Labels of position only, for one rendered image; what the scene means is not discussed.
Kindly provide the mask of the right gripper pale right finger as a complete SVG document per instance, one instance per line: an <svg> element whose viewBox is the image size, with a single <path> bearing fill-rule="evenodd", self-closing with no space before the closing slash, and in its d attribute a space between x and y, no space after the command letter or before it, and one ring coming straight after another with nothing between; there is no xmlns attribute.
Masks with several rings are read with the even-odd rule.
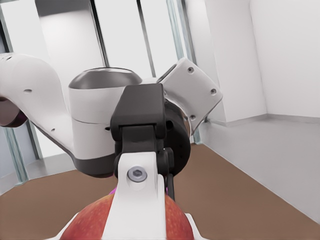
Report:
<svg viewBox="0 0 320 240"><path fill-rule="evenodd" d="M191 225L194 240L206 240L204 237L201 236L192 215L189 213L185 213L185 215Z"/></svg>

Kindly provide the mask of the pale finger of the left gripper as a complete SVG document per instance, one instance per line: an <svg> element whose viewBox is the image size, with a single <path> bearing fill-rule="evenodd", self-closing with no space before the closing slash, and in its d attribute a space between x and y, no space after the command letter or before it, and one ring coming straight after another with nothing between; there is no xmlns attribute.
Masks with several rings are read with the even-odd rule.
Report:
<svg viewBox="0 0 320 240"><path fill-rule="evenodd" d="M173 168L175 166L174 152L171 148L166 147L160 150L156 155L157 172L164 178L164 191L174 201L175 188Z"/></svg>
<svg viewBox="0 0 320 240"><path fill-rule="evenodd" d="M165 124L112 126L122 144L118 183L107 217L104 240L166 240L164 178L158 173L158 142Z"/></svg>

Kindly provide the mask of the right gripper pale left finger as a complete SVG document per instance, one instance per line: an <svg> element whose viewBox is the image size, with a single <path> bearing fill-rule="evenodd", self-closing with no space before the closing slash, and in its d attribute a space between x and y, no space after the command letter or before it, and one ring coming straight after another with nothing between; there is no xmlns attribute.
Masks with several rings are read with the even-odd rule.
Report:
<svg viewBox="0 0 320 240"><path fill-rule="evenodd" d="M55 236L55 240L75 240L75 223L74 221L77 220L79 212L76 213L72 219L62 228L62 230Z"/></svg>

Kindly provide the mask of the red apple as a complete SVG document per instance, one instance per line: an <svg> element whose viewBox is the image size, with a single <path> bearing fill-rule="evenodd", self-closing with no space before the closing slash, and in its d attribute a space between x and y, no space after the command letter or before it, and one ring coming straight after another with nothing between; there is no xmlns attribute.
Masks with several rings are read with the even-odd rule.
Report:
<svg viewBox="0 0 320 240"><path fill-rule="evenodd" d="M59 237L60 240L101 240L114 194L106 195L82 209ZM165 195L167 240L195 240L191 224L175 201Z"/></svg>

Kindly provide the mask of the silver frame post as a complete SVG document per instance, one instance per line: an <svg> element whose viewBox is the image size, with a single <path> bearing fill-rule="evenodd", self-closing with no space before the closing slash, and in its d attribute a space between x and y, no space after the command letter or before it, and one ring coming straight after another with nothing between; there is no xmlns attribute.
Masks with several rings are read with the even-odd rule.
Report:
<svg viewBox="0 0 320 240"><path fill-rule="evenodd" d="M0 20L0 38L2 40L3 52L9 52L9 46L5 37L4 25ZM4 128L4 135L9 147L10 155L12 157L13 165L15 168L15 173L18 179L18 186L23 185L25 182L29 180L28 174L26 171L26 167L24 164L23 156L21 153L21 149L17 140L17 136L13 128Z"/></svg>
<svg viewBox="0 0 320 240"><path fill-rule="evenodd" d="M30 142L31 142L31 146L32 146L32 149L33 149L33 153L34 153L35 159L36 160L42 160L43 159L43 155L42 155L40 143L39 143L39 140L38 140L38 136L37 136L37 133L36 133L36 128L33 125L33 123L30 122L30 120L27 120L25 125L26 125L27 131L28 131L28 135L29 135L29 138L30 138Z"/></svg>
<svg viewBox="0 0 320 240"><path fill-rule="evenodd" d="M184 0L165 0L175 45L177 59L186 58L196 63L189 25L184 9Z"/></svg>

